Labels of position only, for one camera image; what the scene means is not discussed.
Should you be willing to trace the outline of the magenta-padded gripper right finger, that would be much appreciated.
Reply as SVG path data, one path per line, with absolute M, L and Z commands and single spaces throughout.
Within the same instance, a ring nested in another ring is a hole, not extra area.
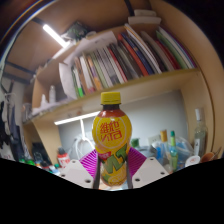
M 155 157 L 145 157 L 130 148 L 127 157 L 127 185 L 129 189 L 144 187 L 168 176 L 169 173 Z

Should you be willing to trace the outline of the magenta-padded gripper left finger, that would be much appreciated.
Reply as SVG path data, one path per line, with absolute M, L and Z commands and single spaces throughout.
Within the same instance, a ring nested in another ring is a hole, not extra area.
M 60 176 L 83 188 L 98 189 L 100 185 L 100 161 L 95 150 L 80 160 L 72 159 Z

